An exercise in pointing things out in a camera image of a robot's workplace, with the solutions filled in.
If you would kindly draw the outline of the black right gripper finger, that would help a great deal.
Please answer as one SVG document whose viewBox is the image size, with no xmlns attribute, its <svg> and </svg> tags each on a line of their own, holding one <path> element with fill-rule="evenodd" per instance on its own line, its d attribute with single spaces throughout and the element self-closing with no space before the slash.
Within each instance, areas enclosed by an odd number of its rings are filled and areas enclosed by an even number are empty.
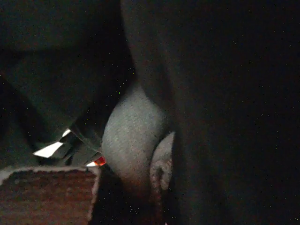
<svg viewBox="0 0 300 225">
<path fill-rule="evenodd" d="M 2 225 L 86 225 L 99 177 L 96 167 L 21 167 L 0 172 Z"/>
</svg>

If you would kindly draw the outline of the black cloth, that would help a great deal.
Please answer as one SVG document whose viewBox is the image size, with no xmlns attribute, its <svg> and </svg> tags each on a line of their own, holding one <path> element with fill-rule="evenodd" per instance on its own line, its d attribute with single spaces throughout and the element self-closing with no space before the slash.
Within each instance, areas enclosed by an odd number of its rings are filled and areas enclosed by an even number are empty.
<svg viewBox="0 0 300 225">
<path fill-rule="evenodd" d="M 174 132 L 169 186 L 106 162 L 90 225 L 299 224 L 299 1 L 1 1 L 1 168 L 104 157 L 134 84 Z"/>
</svg>

